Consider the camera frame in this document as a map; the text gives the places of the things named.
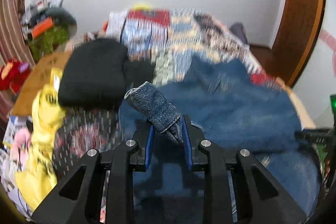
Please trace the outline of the yellow printed garment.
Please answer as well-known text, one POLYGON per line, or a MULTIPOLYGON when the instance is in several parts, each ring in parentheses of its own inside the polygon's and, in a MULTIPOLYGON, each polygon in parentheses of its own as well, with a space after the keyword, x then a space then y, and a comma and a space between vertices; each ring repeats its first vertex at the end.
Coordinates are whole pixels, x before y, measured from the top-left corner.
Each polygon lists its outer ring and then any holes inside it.
POLYGON ((52 166, 55 135, 63 124, 66 111, 58 103, 63 71, 52 68, 49 83, 33 100, 33 133, 23 170, 15 173, 15 183, 28 207, 34 211, 57 184, 52 166))

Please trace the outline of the orange shoe box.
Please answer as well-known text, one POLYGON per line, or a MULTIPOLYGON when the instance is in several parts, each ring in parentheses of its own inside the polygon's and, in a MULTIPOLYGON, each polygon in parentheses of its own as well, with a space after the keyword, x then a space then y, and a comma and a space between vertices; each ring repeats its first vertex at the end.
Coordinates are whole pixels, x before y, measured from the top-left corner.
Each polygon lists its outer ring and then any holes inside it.
POLYGON ((51 17, 48 17, 48 18, 42 20, 41 22, 36 24, 34 26, 34 28, 32 29, 32 31, 31 31, 32 38, 33 39, 37 38, 38 36, 40 36, 41 34, 46 32, 47 30, 52 28, 53 26, 54 26, 54 21, 51 17))

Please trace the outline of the red plush flower toy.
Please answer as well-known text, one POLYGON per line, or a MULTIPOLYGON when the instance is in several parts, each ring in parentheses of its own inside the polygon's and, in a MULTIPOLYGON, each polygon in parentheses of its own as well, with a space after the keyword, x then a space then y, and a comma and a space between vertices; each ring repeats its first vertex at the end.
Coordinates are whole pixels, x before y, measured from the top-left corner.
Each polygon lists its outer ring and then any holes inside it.
POLYGON ((11 90, 18 94, 31 72, 28 62, 9 59, 1 68, 1 90, 11 90))

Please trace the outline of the yellow plush headboard item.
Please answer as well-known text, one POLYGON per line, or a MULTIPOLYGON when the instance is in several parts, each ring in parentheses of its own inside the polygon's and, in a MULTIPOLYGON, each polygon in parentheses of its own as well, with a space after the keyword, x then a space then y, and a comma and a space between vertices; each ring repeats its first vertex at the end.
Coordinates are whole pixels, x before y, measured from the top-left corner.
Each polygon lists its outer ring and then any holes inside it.
POLYGON ((136 3, 131 7, 132 10, 151 10, 151 5, 147 3, 136 3))

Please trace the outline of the blue denim jacket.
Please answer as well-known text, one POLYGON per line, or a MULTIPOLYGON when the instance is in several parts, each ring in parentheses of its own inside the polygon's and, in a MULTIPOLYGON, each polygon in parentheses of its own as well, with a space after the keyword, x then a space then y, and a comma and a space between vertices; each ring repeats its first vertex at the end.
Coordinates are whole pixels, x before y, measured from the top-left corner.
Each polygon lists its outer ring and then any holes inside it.
POLYGON ((119 110, 125 139, 146 121, 159 127, 146 173, 134 175, 137 223, 201 223, 204 180, 186 164, 171 122, 188 115, 205 138, 225 149, 247 149, 299 204, 315 210, 321 175, 313 148, 294 133, 302 129, 285 91, 253 84, 239 60, 209 64, 193 57, 183 81, 131 89, 119 110))

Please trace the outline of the grey blue backpack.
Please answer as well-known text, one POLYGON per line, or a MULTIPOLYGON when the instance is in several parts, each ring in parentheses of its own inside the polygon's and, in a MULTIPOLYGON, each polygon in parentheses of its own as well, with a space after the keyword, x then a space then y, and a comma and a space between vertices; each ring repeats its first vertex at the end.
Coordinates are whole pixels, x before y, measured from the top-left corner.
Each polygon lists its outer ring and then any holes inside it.
POLYGON ((236 22, 236 23, 232 24, 232 26, 230 26, 229 30, 235 36, 237 36, 242 41, 242 43, 248 44, 244 24, 242 24, 242 22, 236 22))

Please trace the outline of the brown cardboard box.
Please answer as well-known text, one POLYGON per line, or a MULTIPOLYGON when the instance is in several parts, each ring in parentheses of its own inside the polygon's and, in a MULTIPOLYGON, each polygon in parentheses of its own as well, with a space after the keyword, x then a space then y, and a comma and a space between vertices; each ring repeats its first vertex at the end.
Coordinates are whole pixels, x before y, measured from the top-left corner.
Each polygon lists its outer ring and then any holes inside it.
POLYGON ((25 80, 10 114, 19 117, 31 115, 32 104, 38 91, 50 82, 51 69, 63 70, 71 54, 72 52, 66 51, 43 56, 25 80))

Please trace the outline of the dark floral patterned cloth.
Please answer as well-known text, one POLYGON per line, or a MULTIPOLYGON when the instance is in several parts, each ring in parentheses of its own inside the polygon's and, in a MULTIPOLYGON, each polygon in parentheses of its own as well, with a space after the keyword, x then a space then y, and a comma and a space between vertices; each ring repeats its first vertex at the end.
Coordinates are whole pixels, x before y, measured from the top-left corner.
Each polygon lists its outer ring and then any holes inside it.
POLYGON ((55 135, 52 164, 68 172, 88 150, 109 151, 122 142, 118 114, 108 110, 69 113, 55 135))

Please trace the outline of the striped red beige curtain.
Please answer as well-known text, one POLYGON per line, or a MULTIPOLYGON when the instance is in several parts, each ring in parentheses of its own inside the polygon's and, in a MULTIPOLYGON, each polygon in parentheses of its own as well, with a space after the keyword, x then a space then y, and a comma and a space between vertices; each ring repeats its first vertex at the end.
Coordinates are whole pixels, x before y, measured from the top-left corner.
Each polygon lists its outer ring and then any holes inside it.
POLYGON ((9 59, 26 61, 34 65, 29 47, 25 45, 20 15, 25 10, 25 0, 1 0, 1 64, 9 59))

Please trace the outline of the dark grey neck pillow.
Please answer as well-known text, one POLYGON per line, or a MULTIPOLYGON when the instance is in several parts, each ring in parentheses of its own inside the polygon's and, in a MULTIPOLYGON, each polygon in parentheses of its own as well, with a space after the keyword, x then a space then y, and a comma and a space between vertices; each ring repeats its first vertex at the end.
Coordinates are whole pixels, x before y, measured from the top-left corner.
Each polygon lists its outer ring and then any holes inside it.
POLYGON ((49 8, 45 12, 46 17, 52 18, 52 21, 57 26, 65 26, 65 27, 76 27, 77 22, 76 19, 64 8, 62 7, 54 7, 49 8))

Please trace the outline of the colourful patchwork bedspread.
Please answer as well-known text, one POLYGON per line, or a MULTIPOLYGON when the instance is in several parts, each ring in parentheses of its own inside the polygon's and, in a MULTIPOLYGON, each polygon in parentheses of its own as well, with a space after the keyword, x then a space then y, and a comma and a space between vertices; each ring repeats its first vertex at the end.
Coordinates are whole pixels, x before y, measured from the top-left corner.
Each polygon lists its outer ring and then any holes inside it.
POLYGON ((127 47, 131 60, 148 60, 155 66, 151 83, 163 86, 183 80, 193 55, 209 63, 239 59, 249 74, 261 77, 267 87, 280 90, 252 56, 248 44, 213 16, 193 9, 129 10, 111 12, 100 32, 88 32, 70 39, 63 51, 98 38, 115 39, 127 47))

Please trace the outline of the black folded garment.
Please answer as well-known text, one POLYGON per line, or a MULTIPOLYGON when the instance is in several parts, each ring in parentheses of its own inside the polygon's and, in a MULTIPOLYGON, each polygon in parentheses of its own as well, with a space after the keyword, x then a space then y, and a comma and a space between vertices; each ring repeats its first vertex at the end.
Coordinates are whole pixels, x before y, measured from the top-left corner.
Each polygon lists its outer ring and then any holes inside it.
POLYGON ((148 60, 131 60, 117 40, 98 38, 71 53, 60 81, 59 104, 117 111, 126 91, 152 82, 154 71, 148 60))

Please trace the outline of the brown wooden door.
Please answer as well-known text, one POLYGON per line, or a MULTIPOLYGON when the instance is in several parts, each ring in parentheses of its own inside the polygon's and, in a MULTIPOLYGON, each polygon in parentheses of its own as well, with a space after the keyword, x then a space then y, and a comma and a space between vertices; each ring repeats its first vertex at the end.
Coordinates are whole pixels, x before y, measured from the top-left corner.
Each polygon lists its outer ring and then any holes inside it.
POLYGON ((282 19, 272 47, 275 75, 294 86, 317 42, 326 0, 285 0, 282 19))

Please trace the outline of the green patterned storage box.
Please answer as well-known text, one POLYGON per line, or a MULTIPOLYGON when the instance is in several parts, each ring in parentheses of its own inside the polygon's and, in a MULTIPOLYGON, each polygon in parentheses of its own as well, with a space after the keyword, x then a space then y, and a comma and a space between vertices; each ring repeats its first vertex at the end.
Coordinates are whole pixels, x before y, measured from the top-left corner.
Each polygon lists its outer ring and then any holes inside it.
POLYGON ((68 28, 65 26, 53 26, 37 38, 29 40, 27 44, 33 60, 37 63, 44 55, 53 53, 58 46, 66 43, 69 38, 68 28))

